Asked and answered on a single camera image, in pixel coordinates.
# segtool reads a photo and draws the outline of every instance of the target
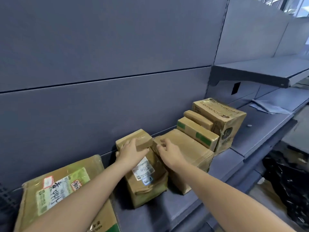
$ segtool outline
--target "small cardboard box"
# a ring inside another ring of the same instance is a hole
[[[137,138],[136,140],[136,150],[142,151],[145,148],[148,148],[152,144],[152,137],[146,133],[144,130],[139,129],[135,131],[134,133],[131,133],[119,140],[116,141],[116,147],[119,151],[120,148],[126,143],[127,140],[131,140],[133,138]]]
[[[168,172],[151,149],[125,178],[134,208],[142,206],[168,188]]]
[[[14,232],[24,231],[40,215],[64,199],[63,196],[67,197],[103,170],[101,157],[95,155],[24,183]],[[90,225],[88,232],[106,232],[109,229],[120,231],[108,199]]]
[[[187,117],[182,117],[177,122],[177,129],[198,141],[211,151],[214,151],[218,142],[219,136],[204,127],[189,120]]]
[[[220,136],[215,149],[216,155],[231,147],[233,139],[247,115],[245,112],[221,104],[212,98],[194,102],[192,110],[214,123],[211,131]]]
[[[199,142],[195,141],[185,133],[178,129],[154,138],[152,149],[159,155],[157,150],[157,144],[162,145],[161,139],[169,138],[171,142],[179,146],[184,158],[192,165],[202,169],[204,172],[209,171],[211,161],[214,157],[214,153],[208,148],[204,147]],[[181,191],[182,194],[186,194],[191,190],[191,187],[184,182],[184,180],[174,171],[167,168],[169,176],[174,185]]]
[[[209,119],[191,110],[185,111],[183,116],[208,130],[211,130],[214,124]]]

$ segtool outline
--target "forearm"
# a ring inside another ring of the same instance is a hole
[[[126,174],[126,167],[115,162],[96,178],[40,216],[25,232],[85,232],[109,195]]]
[[[263,205],[190,164],[176,172],[227,232],[290,232],[286,223]]]

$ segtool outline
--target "hand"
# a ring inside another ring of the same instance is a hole
[[[131,141],[126,141],[119,152],[116,152],[116,162],[122,163],[126,168],[126,172],[129,172],[145,157],[149,152],[149,149],[142,151],[136,151],[136,138]]]
[[[163,142],[163,146],[157,145],[157,149],[164,164],[166,164],[166,166],[174,172],[179,171],[183,165],[187,164],[187,161],[180,152],[179,147],[172,144],[168,138],[161,140],[161,142]]]

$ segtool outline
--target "person's left arm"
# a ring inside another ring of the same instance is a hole
[[[85,232],[123,176],[149,151],[136,151],[136,139],[127,141],[116,162],[94,179],[41,215],[24,232]]]

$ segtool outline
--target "person's right arm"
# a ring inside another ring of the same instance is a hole
[[[158,145],[163,162],[178,173],[226,232],[292,232],[285,222],[256,200],[189,164],[169,139]]]

